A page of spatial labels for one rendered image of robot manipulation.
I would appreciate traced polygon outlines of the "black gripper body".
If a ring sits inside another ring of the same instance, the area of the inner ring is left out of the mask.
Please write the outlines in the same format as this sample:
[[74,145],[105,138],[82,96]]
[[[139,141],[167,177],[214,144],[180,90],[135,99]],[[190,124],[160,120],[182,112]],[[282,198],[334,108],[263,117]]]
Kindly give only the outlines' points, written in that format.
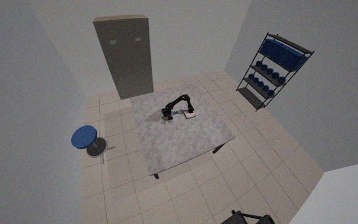
[[173,119],[173,117],[171,116],[171,112],[170,112],[170,113],[169,113],[169,112],[167,112],[167,113],[168,113],[168,116],[169,116],[169,117],[168,117],[168,119],[169,119],[169,120],[172,120],[172,119]]

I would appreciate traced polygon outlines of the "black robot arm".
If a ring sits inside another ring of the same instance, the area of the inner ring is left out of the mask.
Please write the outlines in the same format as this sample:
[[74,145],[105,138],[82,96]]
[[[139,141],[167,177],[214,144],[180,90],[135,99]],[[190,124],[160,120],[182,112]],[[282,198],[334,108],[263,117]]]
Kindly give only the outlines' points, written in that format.
[[[184,97],[184,98],[183,98],[183,97]],[[189,112],[190,114],[193,113],[194,108],[192,107],[192,105],[191,105],[191,103],[190,103],[190,97],[188,96],[188,94],[184,94],[184,95],[180,96],[179,98],[177,98],[176,100],[174,100],[173,102],[168,103],[168,104],[166,105],[166,107],[161,110],[162,113],[163,113],[163,115],[164,115],[165,117],[167,117],[167,116],[168,116],[168,113],[167,113],[167,112],[170,113],[171,110],[173,109],[174,105],[177,104],[178,102],[180,102],[181,100],[187,101],[187,103],[188,103],[188,108],[189,108],[188,112]]]

